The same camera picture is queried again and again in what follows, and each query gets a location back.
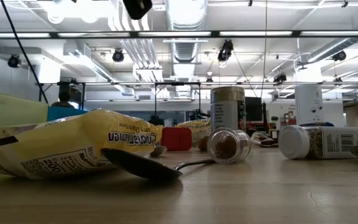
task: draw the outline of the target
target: spoon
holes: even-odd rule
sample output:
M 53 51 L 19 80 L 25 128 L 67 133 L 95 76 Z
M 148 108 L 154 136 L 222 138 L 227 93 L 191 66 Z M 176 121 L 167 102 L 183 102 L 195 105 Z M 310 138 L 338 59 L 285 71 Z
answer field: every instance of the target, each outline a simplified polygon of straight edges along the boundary
M 118 149 L 102 149 L 101 152 L 114 165 L 138 177 L 150 180 L 176 179 L 183 175 L 179 170 L 186 166 L 215 163 L 212 159 L 206 159 L 202 161 L 185 162 L 174 168 L 169 168 L 151 159 Z

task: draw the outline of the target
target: yellow bag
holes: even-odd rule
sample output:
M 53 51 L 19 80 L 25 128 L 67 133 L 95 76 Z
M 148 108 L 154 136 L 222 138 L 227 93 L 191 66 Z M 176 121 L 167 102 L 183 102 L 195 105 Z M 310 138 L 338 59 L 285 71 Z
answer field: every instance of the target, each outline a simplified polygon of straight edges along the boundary
M 178 128 L 190 128 L 191 136 L 193 138 L 193 146 L 197 145 L 197 142 L 211 134 L 211 118 L 201 119 L 197 121 L 187 121 L 176 125 Z
M 107 169 L 100 149 L 150 152 L 162 129 L 142 119 L 94 110 L 44 124 L 0 128 L 0 174 L 30 179 Z

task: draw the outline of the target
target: bottle label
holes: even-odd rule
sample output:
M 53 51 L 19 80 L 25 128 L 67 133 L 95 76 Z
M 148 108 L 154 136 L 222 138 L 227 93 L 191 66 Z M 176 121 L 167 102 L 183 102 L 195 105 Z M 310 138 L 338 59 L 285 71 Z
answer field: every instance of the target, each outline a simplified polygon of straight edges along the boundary
M 322 127 L 323 159 L 356 158 L 351 153 L 358 146 L 358 128 Z
M 230 128 L 246 130 L 246 106 L 243 101 L 220 101 L 211 104 L 212 130 Z

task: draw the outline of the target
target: ceiling duct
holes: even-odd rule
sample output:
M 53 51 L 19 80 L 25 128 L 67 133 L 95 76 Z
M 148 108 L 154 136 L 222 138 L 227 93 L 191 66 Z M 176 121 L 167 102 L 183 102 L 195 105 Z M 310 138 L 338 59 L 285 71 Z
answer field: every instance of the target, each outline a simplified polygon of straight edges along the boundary
M 330 42 L 329 44 L 321 47 L 320 49 L 316 50 L 315 52 L 311 53 L 308 56 L 308 62 L 314 63 L 319 62 L 320 60 L 326 59 L 354 44 L 358 43 L 358 37 L 355 38 L 346 38 L 346 39 L 335 39 L 334 41 Z
M 170 30 L 203 30 L 208 0 L 165 0 L 167 24 Z M 190 81 L 194 74 L 197 43 L 172 43 L 173 72 L 181 82 Z
M 87 66 L 92 72 L 104 78 L 107 82 L 120 82 L 113 79 L 111 73 L 100 65 L 96 60 L 91 57 L 91 49 L 84 44 L 83 48 L 79 48 L 74 40 L 68 40 L 63 46 L 63 53 L 76 57 L 79 62 Z M 135 91 L 133 88 L 128 88 L 122 85 L 115 85 L 123 95 L 134 96 Z

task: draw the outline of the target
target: wooden table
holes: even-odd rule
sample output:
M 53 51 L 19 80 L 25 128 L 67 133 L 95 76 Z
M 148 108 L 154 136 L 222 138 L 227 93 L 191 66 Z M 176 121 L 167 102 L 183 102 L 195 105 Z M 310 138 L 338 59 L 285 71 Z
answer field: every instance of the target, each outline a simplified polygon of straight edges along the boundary
M 290 161 L 255 148 L 245 162 L 182 171 L 164 184 L 118 169 L 53 182 L 0 175 L 0 223 L 358 223 L 357 159 Z

